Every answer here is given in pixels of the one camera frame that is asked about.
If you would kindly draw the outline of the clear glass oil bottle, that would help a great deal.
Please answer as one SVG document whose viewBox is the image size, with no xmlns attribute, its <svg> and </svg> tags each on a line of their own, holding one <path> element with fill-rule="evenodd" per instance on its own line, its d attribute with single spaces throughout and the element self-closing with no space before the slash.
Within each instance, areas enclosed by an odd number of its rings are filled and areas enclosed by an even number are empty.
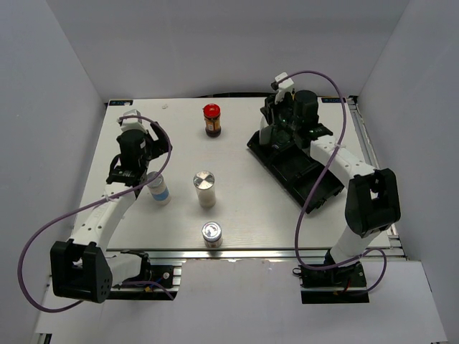
<svg viewBox="0 0 459 344">
<path fill-rule="evenodd" d="M 259 129 L 259 144 L 267 146 L 272 143 L 273 125 L 269 124 L 265 117 L 261 117 Z"/>
</svg>

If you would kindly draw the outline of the silver-capped white shaker bottle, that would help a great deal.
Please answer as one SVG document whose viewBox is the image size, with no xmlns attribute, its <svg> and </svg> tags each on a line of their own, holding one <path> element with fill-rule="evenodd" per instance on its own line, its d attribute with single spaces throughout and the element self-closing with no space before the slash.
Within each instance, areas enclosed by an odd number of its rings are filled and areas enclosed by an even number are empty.
<svg viewBox="0 0 459 344">
<path fill-rule="evenodd" d="M 193 185 L 200 206 L 211 208 L 216 204 L 215 177 L 210 171 L 197 172 L 193 177 Z"/>
</svg>

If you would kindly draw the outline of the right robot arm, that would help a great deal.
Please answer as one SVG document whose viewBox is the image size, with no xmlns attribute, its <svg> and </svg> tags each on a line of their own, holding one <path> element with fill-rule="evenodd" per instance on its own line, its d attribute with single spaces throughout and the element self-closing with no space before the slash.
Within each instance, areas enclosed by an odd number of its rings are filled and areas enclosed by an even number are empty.
<svg viewBox="0 0 459 344">
<path fill-rule="evenodd" d="M 260 111 L 264 116 L 260 145 L 280 148 L 292 143 L 322 164 L 323 174 L 333 174 L 346 188 L 346 228 L 326 254 L 323 268 L 329 284 L 342 285 L 350 276 L 348 266 L 401 217 L 396 176 L 388 168 L 379 170 L 357 158 L 342 143 L 342 137 L 335 137 L 320 123 L 314 92 L 270 95 Z"/>
</svg>

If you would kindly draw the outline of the red-capped brown sauce jar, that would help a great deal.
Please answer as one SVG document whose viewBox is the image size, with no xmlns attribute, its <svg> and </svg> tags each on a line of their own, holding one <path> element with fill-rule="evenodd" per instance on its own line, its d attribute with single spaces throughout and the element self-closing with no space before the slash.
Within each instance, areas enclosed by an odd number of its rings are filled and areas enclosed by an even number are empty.
<svg viewBox="0 0 459 344">
<path fill-rule="evenodd" d="M 207 104 L 203 108 L 205 132 L 211 138 L 216 138 L 221 133 L 221 109 L 217 104 Z"/>
</svg>

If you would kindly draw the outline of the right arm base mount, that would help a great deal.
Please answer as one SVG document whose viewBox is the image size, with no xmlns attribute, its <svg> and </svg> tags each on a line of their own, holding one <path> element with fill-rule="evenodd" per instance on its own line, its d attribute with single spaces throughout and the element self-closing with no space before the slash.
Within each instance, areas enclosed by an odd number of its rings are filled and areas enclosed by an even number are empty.
<svg viewBox="0 0 459 344">
<path fill-rule="evenodd" d="M 292 273 L 300 280 L 304 305 L 369 303 L 366 277 L 360 262 L 318 271 L 298 265 Z"/>
</svg>

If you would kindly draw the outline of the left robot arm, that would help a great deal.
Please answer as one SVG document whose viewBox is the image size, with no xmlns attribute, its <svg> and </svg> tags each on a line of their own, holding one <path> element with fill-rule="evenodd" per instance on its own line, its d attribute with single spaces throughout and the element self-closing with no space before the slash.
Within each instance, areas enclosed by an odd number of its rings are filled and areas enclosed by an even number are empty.
<svg viewBox="0 0 459 344">
<path fill-rule="evenodd" d="M 58 297 L 102 303 L 114 286 L 124 282 L 143 286 L 151 279 L 148 255 L 127 250 L 106 257 L 108 243 L 127 210 L 147 184 L 149 163 L 170 146 L 156 125 L 146 129 L 140 118 L 119 121 L 120 153 L 113 159 L 102 203 L 65 242 L 50 250 L 52 287 Z"/>
</svg>

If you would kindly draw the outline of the blue-label white shaker bottle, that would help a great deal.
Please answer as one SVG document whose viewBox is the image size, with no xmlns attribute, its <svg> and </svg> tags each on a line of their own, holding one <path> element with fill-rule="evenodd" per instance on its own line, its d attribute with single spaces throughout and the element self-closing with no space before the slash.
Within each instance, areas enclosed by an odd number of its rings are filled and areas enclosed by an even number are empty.
<svg viewBox="0 0 459 344">
<path fill-rule="evenodd" d="M 159 205 L 167 205 L 171 200 L 171 196 L 164 177 L 157 171 L 150 172 L 146 177 L 149 181 L 146 186 L 153 200 Z"/>
</svg>

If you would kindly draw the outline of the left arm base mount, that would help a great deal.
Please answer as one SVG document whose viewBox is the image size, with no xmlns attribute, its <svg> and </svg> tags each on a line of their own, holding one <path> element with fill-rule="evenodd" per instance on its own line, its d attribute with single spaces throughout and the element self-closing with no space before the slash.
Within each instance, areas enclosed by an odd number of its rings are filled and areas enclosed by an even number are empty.
<svg viewBox="0 0 459 344">
<path fill-rule="evenodd" d="M 178 294 L 176 267 L 153 262 L 147 252 L 123 250 L 106 260 L 113 276 L 109 300 L 172 301 Z"/>
</svg>

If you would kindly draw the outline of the silver-lid small jar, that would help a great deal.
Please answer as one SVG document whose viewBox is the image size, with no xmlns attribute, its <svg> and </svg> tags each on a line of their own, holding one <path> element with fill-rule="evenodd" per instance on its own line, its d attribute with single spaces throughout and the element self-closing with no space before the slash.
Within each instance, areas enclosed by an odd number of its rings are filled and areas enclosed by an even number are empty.
<svg viewBox="0 0 459 344">
<path fill-rule="evenodd" d="M 215 221 L 205 223 L 202 227 L 202 237 L 207 247 L 220 247 L 223 241 L 221 226 Z"/>
</svg>

